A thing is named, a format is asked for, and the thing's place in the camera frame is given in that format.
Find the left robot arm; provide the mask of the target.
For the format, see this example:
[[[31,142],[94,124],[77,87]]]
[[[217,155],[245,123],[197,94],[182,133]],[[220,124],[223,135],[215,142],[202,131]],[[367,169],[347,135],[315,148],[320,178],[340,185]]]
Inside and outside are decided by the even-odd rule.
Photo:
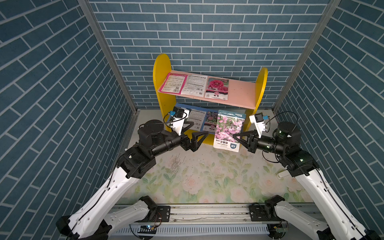
[[[60,234],[69,240],[107,240],[131,223],[152,220],[158,206],[149,196],[141,197],[120,211],[111,210],[122,195],[156,164],[157,156],[178,146],[195,152],[209,135],[207,131],[194,132],[190,137],[186,135],[192,122],[185,124],[183,120],[177,120],[171,125],[171,132],[166,131],[165,123],[159,120],[150,120],[140,126],[139,141],[119,157],[100,189],[76,213],[58,219],[56,226]]]

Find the purple flower seed packet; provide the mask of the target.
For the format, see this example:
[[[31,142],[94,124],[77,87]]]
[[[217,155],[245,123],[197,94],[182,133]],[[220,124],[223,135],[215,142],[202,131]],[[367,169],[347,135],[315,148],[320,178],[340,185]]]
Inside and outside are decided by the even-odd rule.
[[[242,131],[245,119],[246,114],[219,110],[214,148],[238,153],[240,143],[233,138],[233,135]]]

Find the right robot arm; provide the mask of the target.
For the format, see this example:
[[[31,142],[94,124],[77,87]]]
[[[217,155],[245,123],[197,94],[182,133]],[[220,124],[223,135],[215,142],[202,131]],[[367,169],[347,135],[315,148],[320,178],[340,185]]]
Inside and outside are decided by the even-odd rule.
[[[325,221],[319,221],[290,205],[283,197],[265,202],[268,215],[294,225],[313,240],[378,240],[380,236],[367,230],[344,205],[326,180],[313,156],[301,149],[301,131],[293,123],[278,124],[273,137],[260,130],[234,134],[233,138],[251,153],[263,150],[277,156],[279,163],[310,195]]]

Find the white text seed packet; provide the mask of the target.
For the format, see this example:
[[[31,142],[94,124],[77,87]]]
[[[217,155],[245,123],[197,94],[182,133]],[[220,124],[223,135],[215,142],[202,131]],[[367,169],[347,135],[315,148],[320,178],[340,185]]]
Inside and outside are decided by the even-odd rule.
[[[206,92],[208,76],[188,75],[181,91],[182,95],[203,97]]]

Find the hollyhock magenta flower packet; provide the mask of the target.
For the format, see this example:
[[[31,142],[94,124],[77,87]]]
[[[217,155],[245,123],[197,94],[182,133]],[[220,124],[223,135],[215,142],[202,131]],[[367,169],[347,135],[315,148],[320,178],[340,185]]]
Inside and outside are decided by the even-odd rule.
[[[228,100],[229,94],[229,80],[209,77],[205,92],[205,98]]]

